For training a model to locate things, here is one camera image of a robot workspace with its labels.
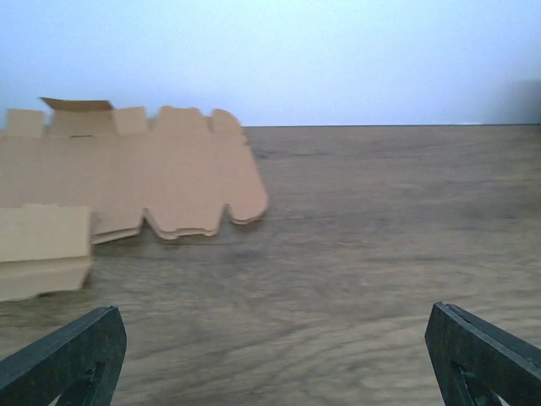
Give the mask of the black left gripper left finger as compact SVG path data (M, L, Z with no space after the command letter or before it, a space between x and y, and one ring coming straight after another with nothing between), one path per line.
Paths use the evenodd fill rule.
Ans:
M117 307L98 307L1 360L2 405L109 405L127 334Z

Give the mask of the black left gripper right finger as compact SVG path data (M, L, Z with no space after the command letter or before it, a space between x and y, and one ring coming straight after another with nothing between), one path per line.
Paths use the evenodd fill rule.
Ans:
M424 334L446 406L539 405L540 349L444 302Z

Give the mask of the stack of flat cardboard blanks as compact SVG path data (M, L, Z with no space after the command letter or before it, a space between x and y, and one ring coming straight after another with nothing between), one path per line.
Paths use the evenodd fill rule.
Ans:
M1 204L87 206L96 243L137 234L213 236L223 217L244 225L269 205L238 119L216 109L47 99L10 108L1 131Z

